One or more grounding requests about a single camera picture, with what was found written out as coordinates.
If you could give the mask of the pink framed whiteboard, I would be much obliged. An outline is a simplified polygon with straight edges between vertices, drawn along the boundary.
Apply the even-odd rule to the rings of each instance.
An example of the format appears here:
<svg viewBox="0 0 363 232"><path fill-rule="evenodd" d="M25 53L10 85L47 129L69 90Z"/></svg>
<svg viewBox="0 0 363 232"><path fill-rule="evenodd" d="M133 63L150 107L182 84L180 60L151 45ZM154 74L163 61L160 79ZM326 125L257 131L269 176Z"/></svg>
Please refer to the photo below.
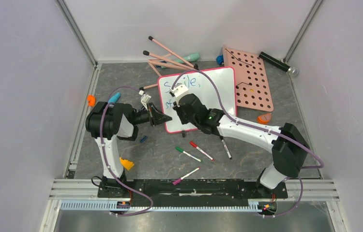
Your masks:
<svg viewBox="0 0 363 232"><path fill-rule="evenodd" d="M222 67L207 69L203 72L214 82L226 111L236 116L237 106L234 69L232 67ZM177 116L176 111L172 109L173 102L175 102L176 98L171 96L170 91L178 76L178 74L162 76L157 82L162 112L172 117L171 121L165 123L165 129L168 133L178 133L183 130L192 131L197 129L191 123L183 125ZM178 83L185 85L207 108L221 109L214 87L210 83L210 80L202 74L197 72L186 73L178 80Z"/></svg>

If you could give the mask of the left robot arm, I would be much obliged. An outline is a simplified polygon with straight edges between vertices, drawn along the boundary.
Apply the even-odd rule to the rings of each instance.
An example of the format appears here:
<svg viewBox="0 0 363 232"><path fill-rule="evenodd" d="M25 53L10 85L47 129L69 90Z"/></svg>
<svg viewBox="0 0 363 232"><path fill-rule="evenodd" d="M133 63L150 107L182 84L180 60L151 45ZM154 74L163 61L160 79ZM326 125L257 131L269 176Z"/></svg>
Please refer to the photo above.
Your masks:
<svg viewBox="0 0 363 232"><path fill-rule="evenodd" d="M86 131L96 141L103 163L103 176L99 190L122 197L128 192L124 167L120 160L117 141L135 141L138 125L149 123L152 127L172 120L153 103L137 110L127 103L99 101L85 121Z"/></svg>

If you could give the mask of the blue marker cap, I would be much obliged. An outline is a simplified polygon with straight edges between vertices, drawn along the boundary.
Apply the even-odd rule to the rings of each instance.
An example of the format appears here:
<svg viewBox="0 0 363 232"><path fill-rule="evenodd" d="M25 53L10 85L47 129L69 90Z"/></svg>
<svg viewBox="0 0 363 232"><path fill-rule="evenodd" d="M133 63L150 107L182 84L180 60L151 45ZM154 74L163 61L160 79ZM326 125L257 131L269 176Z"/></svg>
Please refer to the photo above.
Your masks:
<svg viewBox="0 0 363 232"><path fill-rule="evenodd" d="M145 136L143 136L143 137L142 137L142 139L140 140L140 143L145 142L145 141L147 140L147 138L148 138L148 137L147 137L146 135L145 135Z"/></svg>

